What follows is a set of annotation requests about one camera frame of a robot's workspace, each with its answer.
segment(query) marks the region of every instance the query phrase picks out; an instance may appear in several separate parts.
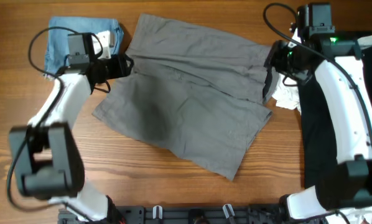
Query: wooden table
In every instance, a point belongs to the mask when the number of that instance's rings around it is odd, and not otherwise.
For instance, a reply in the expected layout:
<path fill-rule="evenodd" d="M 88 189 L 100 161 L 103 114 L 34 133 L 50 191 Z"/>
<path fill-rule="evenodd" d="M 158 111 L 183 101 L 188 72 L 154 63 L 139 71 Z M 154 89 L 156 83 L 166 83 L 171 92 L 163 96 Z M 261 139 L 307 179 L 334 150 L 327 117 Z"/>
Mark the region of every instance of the wooden table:
<path fill-rule="evenodd" d="M 260 44 L 271 45 L 279 37 L 263 22 L 262 11 L 270 1 L 117 1 L 91 3 L 33 3 L 37 0 L 0 0 L 0 223 L 55 223 L 57 208 L 22 213 L 8 204 L 5 179 L 11 156 L 7 134 L 13 125 L 26 124 L 47 99 L 52 83 L 41 78 L 27 62 L 31 38 L 47 27 L 51 16 L 116 18 L 133 34 L 142 12 L 212 27 Z M 296 8 L 309 1 L 282 1 Z M 372 1 L 333 1 L 333 23 L 339 30 L 372 30 Z M 292 16 L 273 9 L 270 20 L 287 32 Z M 126 36 L 126 46 L 131 36 Z M 40 38 L 33 52 L 43 66 L 46 39 Z M 83 107 L 73 135 L 85 163 L 86 176 L 116 205 L 247 205 L 276 202 L 281 195 L 303 189 L 304 153 L 297 111 L 267 107 L 273 115 L 244 157 L 233 182 L 176 158 L 159 149 L 126 138 L 91 112 L 105 98 L 94 92 Z M 30 204 L 29 198 L 21 203 Z"/>

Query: folded blue cloth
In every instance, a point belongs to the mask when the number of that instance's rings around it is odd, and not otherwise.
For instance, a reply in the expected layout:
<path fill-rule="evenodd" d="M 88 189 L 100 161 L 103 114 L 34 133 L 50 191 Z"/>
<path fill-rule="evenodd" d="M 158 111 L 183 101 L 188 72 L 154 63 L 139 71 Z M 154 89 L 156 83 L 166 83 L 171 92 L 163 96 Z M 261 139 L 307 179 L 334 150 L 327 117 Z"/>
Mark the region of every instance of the folded blue cloth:
<path fill-rule="evenodd" d="M 110 48 L 111 54 L 118 54 L 119 46 L 124 37 L 124 32 L 116 19 L 86 18 L 86 17 L 52 17 L 49 27 L 61 26 L 77 32 L 99 33 L 110 30 L 114 34 L 114 47 Z M 61 29 L 49 31 L 47 52 L 45 54 L 45 70 L 56 73 L 64 66 L 64 58 L 68 54 L 67 34 L 71 32 Z"/>

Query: wood grain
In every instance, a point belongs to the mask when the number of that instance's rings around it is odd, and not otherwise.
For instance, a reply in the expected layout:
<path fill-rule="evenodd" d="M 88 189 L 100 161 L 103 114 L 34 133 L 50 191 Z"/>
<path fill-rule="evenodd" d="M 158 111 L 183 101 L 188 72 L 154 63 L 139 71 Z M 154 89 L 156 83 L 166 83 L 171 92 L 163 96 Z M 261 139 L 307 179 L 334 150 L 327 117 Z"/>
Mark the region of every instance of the wood grain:
<path fill-rule="evenodd" d="M 133 34 L 142 12 L 179 19 L 238 34 L 260 44 L 279 39 L 262 20 L 269 1 L 118 1 L 104 3 L 0 4 L 0 223 L 55 223 L 57 208 L 21 213 L 6 200 L 5 179 L 11 161 L 7 134 L 26 124 L 52 89 L 27 62 L 30 39 L 51 16 L 112 17 Z M 283 1 L 297 7 L 308 1 Z M 332 1 L 337 29 L 372 30 L 372 1 Z M 273 9 L 270 20 L 283 31 L 292 17 Z M 130 41 L 124 40 L 124 46 Z M 43 67 L 46 40 L 33 52 Z M 83 107 L 73 135 L 86 167 L 86 176 L 117 205 L 222 205 L 276 202 L 281 195 L 303 189 L 304 163 L 298 112 L 267 107 L 273 116 L 244 157 L 233 182 L 176 158 L 171 152 L 126 138 L 92 117 L 104 99 L 94 93 Z M 29 198 L 17 198 L 32 203 Z"/>

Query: white cloth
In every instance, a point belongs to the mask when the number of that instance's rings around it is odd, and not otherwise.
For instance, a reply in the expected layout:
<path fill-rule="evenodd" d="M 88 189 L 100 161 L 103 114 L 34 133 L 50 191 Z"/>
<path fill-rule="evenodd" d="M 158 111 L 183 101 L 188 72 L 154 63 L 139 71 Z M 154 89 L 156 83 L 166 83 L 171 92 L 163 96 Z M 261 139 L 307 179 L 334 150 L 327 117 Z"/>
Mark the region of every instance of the white cloth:
<path fill-rule="evenodd" d="M 358 43 L 362 49 L 371 47 L 372 35 L 359 38 Z M 282 82 L 283 78 L 284 75 L 280 74 L 279 80 L 277 81 L 276 90 L 274 90 L 274 93 L 272 95 L 272 97 L 277 100 L 276 106 L 289 110 L 294 110 L 297 108 L 297 110 L 300 112 L 298 88 L 285 86 Z M 288 85 L 296 84 L 296 82 L 291 80 L 290 78 L 288 78 L 285 83 Z"/>

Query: gray fabric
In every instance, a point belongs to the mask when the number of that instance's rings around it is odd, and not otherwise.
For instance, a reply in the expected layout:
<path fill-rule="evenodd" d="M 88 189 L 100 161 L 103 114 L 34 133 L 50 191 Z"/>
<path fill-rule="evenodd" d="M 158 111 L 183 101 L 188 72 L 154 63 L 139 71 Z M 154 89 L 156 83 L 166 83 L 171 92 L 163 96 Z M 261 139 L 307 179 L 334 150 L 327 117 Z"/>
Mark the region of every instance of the gray fabric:
<path fill-rule="evenodd" d="M 142 14 L 127 54 L 135 66 L 93 115 L 119 133 L 171 150 L 233 180 L 268 121 L 270 48 L 226 32 Z"/>

